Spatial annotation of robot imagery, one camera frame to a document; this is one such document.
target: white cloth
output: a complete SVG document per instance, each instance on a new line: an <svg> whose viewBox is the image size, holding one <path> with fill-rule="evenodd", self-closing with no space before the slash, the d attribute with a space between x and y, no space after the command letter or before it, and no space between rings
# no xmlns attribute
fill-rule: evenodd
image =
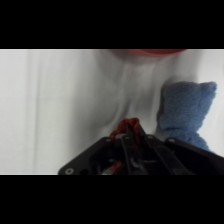
<svg viewBox="0 0 224 224"><path fill-rule="evenodd" d="M57 174L126 117L154 134L162 85L218 84L200 134L224 156L224 50L166 58L125 50L0 50L0 174Z"/></svg>

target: black object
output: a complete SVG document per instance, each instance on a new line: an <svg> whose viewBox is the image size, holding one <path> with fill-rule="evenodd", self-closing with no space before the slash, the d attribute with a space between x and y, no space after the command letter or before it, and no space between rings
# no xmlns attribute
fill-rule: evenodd
<svg viewBox="0 0 224 224"><path fill-rule="evenodd" d="M181 142L165 142L146 135L142 127L141 146L127 128L127 134L115 141L102 138L60 171L59 175L104 175L119 161L122 166L113 175L223 175L224 158Z"/></svg>

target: blue fabric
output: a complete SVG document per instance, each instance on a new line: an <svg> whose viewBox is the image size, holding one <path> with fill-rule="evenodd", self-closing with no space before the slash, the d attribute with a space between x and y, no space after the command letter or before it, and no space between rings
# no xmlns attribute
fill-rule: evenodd
<svg viewBox="0 0 224 224"><path fill-rule="evenodd" d="M216 88L214 82L179 82L168 86L163 93L164 111L159 120L166 138L176 138L210 151L197 131L210 109Z"/></svg>

